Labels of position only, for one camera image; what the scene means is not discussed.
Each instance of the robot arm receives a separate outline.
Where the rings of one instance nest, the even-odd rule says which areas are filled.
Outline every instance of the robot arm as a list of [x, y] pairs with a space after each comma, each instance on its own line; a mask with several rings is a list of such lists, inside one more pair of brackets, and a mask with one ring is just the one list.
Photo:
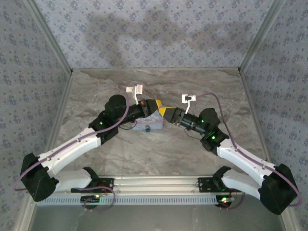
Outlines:
[[[133, 122], [137, 118], [148, 117], [160, 106], [159, 100], [141, 100], [138, 104], [129, 107], [128, 113], [120, 125]], [[125, 97], [114, 95], [106, 103], [105, 110], [77, 136], [37, 157], [33, 153], [24, 157], [21, 174], [34, 164], [46, 159], [21, 179], [34, 201], [46, 199], [55, 191], [84, 188], [93, 180], [93, 177], [97, 177], [90, 168], [79, 171], [60, 171], [85, 152], [103, 145], [114, 137], [118, 133], [118, 127], [101, 133], [97, 131], [109, 128], [119, 121], [124, 115], [125, 109]]]
[[200, 141], [207, 151], [229, 160], [248, 174], [223, 167], [213, 175], [218, 189], [232, 188], [251, 194], [274, 214], [281, 214], [296, 198], [297, 193], [289, 183], [273, 172], [297, 188], [291, 170], [286, 165], [275, 166], [262, 160], [234, 143], [218, 128], [220, 120], [215, 109], [204, 109], [199, 117], [177, 107], [161, 107], [159, 112], [169, 123], [200, 133], [203, 136]]

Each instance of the gray marble surface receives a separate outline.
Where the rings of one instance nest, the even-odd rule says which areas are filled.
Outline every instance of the gray marble surface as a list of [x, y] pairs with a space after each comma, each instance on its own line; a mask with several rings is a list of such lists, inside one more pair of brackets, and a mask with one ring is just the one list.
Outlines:
[[[121, 93], [118, 85], [143, 84], [139, 97], [160, 99], [164, 106], [181, 104], [181, 94], [216, 93], [237, 143], [264, 158], [261, 141], [253, 122], [238, 72], [215, 69], [152, 70], [79, 70], [73, 73], [73, 85], [57, 144], [77, 135], [102, 110], [109, 97]], [[207, 107], [218, 111], [214, 97], [207, 96], [191, 105], [190, 113], [199, 115]], [[195, 137], [197, 133], [188, 131]], [[104, 145], [91, 150], [64, 169], [92, 167], [99, 175], [193, 175], [213, 174], [230, 162], [207, 152], [200, 141], [188, 137], [183, 127], [165, 121], [162, 130], [121, 130]]]

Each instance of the blue patterned wall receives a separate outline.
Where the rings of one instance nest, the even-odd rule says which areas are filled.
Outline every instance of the blue patterned wall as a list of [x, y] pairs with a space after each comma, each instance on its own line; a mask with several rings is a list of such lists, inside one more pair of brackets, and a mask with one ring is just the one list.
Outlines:
[[272, 0], [36, 0], [73, 68], [239, 66]]
[[0, 230], [8, 231], [24, 196], [12, 182], [25, 154], [44, 151], [67, 74], [22, 0], [0, 1], [0, 28]]
[[274, 163], [291, 167], [308, 230], [308, 2], [287, 0], [245, 72]]

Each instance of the black cable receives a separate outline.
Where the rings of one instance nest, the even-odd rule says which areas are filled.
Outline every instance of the black cable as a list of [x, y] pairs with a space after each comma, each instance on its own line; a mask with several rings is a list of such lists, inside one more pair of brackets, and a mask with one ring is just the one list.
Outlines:
[[131, 130], [131, 129], [133, 129], [134, 127], [136, 127], [136, 125], [137, 125], [137, 121], [135, 121], [134, 126], [132, 126], [131, 128], [122, 128], [122, 127], [120, 127], [120, 126], [118, 126], [118, 127], [121, 128], [121, 129], [123, 129], [123, 130]]
[[191, 137], [191, 138], [194, 138], [194, 139], [197, 139], [197, 140], [200, 140], [200, 139], [197, 138], [197, 137], [193, 137], [193, 136], [188, 135], [186, 131], [187, 131], [187, 128], [184, 129], [184, 132], [185, 132], [185, 134], [186, 134], [187, 136], [189, 136], [189, 137]]

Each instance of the marble floor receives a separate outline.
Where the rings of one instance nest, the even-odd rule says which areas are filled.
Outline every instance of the marble floor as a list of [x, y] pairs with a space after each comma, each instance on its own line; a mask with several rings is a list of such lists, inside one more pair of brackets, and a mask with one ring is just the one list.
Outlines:
[[[164, 106], [186, 108], [181, 104], [182, 93], [216, 93], [237, 143], [264, 158], [244, 88], [235, 69], [75, 70], [73, 78], [57, 145], [87, 127], [104, 110], [109, 97], [122, 93], [118, 85], [126, 87], [138, 83], [143, 84], [144, 93], [139, 99], [160, 99]], [[189, 112], [198, 116], [207, 107], [218, 111], [214, 97], [193, 102]], [[223, 124], [219, 127], [226, 132]], [[188, 133], [200, 138], [194, 132]], [[64, 169], [90, 166], [99, 175], [211, 175], [223, 165], [233, 167], [227, 160], [207, 152], [199, 140], [188, 137], [183, 127], [165, 121], [163, 129], [149, 133], [120, 129], [116, 137]]]

